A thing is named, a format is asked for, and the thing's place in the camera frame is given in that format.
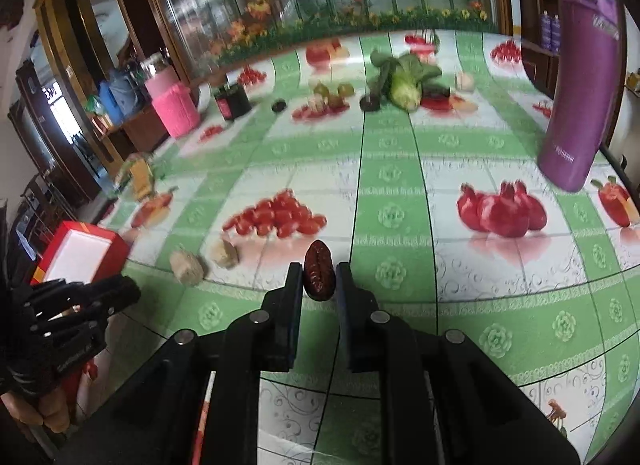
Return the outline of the left hand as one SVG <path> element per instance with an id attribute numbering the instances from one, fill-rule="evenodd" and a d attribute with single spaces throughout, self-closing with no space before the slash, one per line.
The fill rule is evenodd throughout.
<path id="1" fill-rule="evenodd" d="M 29 442 L 35 442 L 30 426 L 46 426 L 52 433 L 64 433 L 70 427 L 70 412 L 62 387 L 42 396 L 36 405 L 31 405 L 13 391 L 3 393 L 1 400 Z"/>

